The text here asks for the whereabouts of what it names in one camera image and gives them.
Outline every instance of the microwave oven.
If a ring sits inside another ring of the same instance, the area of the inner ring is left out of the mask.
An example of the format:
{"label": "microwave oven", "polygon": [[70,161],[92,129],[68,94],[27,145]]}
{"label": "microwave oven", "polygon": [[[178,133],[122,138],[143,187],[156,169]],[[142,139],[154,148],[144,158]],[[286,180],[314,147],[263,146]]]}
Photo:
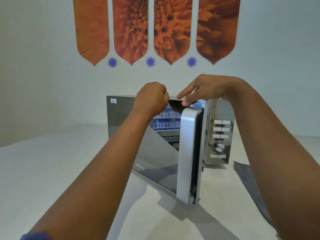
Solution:
{"label": "microwave oven", "polygon": [[[131,112],[135,96],[107,96],[109,137]],[[152,119],[142,139],[133,170],[185,204],[196,205],[203,167],[228,164],[235,115],[228,101],[198,100],[182,106],[170,98]]]}

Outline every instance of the blue sleeve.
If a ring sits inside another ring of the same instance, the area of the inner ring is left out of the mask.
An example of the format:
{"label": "blue sleeve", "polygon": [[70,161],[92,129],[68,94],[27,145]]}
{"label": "blue sleeve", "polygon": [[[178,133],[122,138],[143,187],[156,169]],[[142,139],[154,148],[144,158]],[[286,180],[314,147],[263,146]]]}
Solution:
{"label": "blue sleeve", "polygon": [[46,232],[24,234],[20,240],[51,240]]}

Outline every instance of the silver dial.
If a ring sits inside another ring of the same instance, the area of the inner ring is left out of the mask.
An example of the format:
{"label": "silver dial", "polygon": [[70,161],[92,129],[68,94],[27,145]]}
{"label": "silver dial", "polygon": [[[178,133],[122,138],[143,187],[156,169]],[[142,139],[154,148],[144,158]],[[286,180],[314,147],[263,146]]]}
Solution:
{"label": "silver dial", "polygon": [[224,144],[222,142],[216,142],[214,144],[214,149],[217,151],[217,152],[223,152],[224,151]]}

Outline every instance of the gray cloth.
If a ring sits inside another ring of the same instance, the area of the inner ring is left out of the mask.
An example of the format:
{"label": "gray cloth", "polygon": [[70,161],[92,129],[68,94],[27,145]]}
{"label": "gray cloth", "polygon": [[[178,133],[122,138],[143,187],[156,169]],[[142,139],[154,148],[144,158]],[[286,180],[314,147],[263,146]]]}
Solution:
{"label": "gray cloth", "polygon": [[239,175],[242,183],[244,184],[246,190],[250,194],[254,203],[258,207],[262,216],[266,219],[266,221],[272,227],[274,227],[274,225],[272,224],[271,218],[267,212],[266,206],[263,202],[262,196],[259,192],[256,179],[254,178],[254,174],[251,170],[251,166],[234,161],[233,167],[234,167],[235,171],[237,172],[237,174]]}

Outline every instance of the dark fabric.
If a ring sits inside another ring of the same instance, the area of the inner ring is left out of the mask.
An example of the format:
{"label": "dark fabric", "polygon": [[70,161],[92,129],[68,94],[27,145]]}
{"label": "dark fabric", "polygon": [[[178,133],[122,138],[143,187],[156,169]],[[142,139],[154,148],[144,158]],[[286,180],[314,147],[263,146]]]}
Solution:
{"label": "dark fabric", "polygon": [[24,234],[20,240],[50,240],[50,238],[45,232],[36,232]]}
{"label": "dark fabric", "polygon": [[250,194],[251,198],[253,199],[254,203],[258,207],[263,217],[272,227],[274,227],[271,218],[267,212],[266,206],[263,202],[262,196],[259,192],[256,179],[254,178],[254,174],[251,170],[251,166],[234,161],[233,167],[239,175],[242,183],[244,184],[246,190]]}

